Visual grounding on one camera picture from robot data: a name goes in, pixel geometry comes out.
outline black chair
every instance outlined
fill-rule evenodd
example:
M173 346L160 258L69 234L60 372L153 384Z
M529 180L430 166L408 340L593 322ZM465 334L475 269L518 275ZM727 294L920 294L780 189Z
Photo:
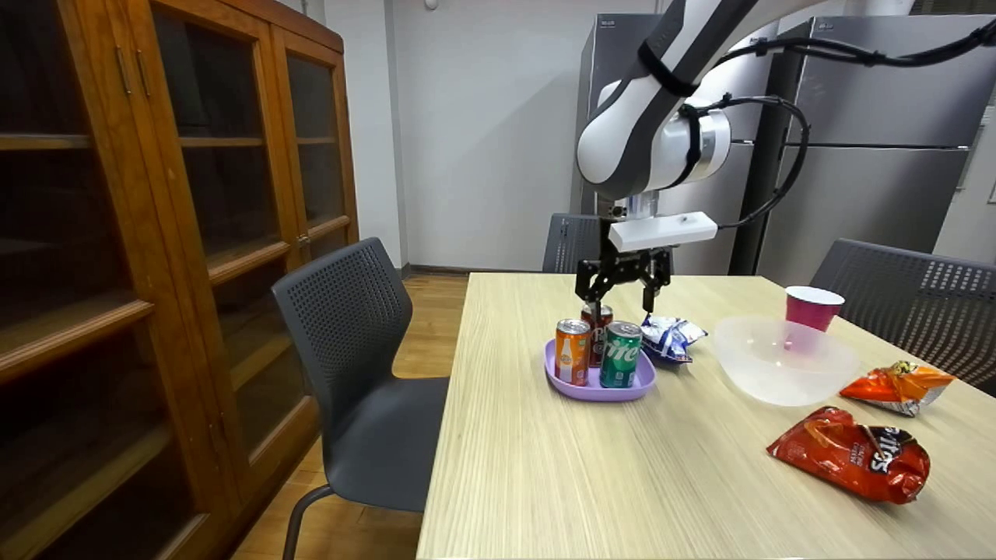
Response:
M379 240L293 270L274 298L321 404L325 471L325 485L293 508L283 558L294 554L306 512L325 494L423 512L448 384L393 376L409 298Z
M861 329L996 396L996 269L838 240L814 287Z
M572 275L581 258L599 253L596 215L552 215L547 248L540 254L544 275Z

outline orange snack bag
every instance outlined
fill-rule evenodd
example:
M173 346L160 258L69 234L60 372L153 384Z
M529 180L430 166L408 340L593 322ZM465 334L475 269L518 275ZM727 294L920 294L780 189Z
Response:
M926 450L895 427L860 427L840 408L818 408L768 455L861 502L904 505L926 485Z
M901 418L920 413L945 385L950 374L895 361L890 367L875 367L864 376L840 390L844 399L864 401Z

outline wooden cabinet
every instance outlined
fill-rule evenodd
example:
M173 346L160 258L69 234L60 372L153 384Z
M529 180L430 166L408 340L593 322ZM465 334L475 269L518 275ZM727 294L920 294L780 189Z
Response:
M0 558L209 558L317 437L270 284L353 240L341 40L0 0Z

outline soda can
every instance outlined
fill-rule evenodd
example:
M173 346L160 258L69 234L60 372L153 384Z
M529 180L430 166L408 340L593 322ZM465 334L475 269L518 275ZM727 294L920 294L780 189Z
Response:
M599 351L599 385L632 385L634 361L640 354L640 329L634 323L609 323Z
M558 323L558 376L572 385L589 385L592 327L567 319Z
M584 304L581 322L592 327L592 364L596 364L604 349L604 327L614 323L614 308L596 304L596 322L593 322L593 304Z

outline chair backrest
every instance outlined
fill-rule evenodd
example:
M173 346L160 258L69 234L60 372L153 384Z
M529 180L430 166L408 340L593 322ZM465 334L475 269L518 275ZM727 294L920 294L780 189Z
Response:
M581 258L599 253L596 215L552 215L547 248L540 254L544 275L572 275Z
M838 240L811 278L844 319L996 392L996 269Z
M393 376L409 322L401 275L369 237L285 275L274 298L332 437Z

